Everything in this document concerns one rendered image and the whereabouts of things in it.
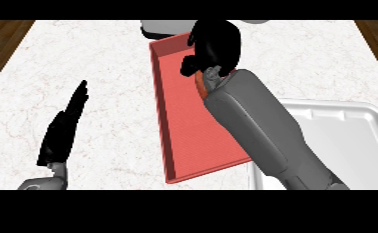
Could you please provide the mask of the red rectangular tray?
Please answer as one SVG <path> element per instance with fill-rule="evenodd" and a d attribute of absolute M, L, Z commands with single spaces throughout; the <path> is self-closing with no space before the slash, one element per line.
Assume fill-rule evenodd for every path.
<path fill-rule="evenodd" d="M 184 33 L 150 43 L 166 182 L 179 183 L 252 161 L 206 109 L 195 77 L 181 74 L 194 54 Z"/>

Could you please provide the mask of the pale grey round object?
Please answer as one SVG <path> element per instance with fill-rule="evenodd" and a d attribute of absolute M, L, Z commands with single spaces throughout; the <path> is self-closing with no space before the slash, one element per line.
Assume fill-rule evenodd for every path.
<path fill-rule="evenodd" d="M 269 20 L 232 20 L 232 23 L 247 23 L 247 24 L 253 24 L 253 25 L 259 25 L 263 23 L 268 23 Z"/>

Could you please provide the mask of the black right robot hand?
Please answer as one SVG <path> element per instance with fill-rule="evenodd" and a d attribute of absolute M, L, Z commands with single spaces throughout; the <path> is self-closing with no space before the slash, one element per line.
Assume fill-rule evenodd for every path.
<path fill-rule="evenodd" d="M 191 77 L 210 67 L 221 67 L 219 76 L 226 77 L 235 69 L 241 57 L 241 32 L 228 20 L 198 20 L 188 45 L 195 54 L 184 58 L 181 74 Z"/>

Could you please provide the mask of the orange sweet potato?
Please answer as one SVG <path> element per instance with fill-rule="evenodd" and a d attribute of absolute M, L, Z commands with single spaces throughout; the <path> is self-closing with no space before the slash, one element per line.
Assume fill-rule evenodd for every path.
<path fill-rule="evenodd" d="M 201 70 L 198 70 L 195 73 L 195 85 L 197 85 L 200 97 L 204 100 L 207 97 L 207 87 L 204 84 L 204 73 Z"/>

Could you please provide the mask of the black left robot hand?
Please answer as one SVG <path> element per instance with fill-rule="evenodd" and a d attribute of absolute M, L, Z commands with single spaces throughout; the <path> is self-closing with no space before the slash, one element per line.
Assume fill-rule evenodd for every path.
<path fill-rule="evenodd" d="M 67 109 L 57 114 L 49 124 L 37 158 L 39 166 L 65 163 L 68 160 L 88 99 L 88 81 L 83 80 L 71 96 Z"/>

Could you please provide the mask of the white box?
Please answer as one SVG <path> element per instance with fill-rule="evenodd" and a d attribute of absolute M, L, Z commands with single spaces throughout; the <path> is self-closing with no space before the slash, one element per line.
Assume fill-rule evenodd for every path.
<path fill-rule="evenodd" d="M 309 148 L 349 189 L 378 190 L 378 107 L 339 101 L 281 101 Z M 254 175 L 268 178 L 254 162 Z"/>

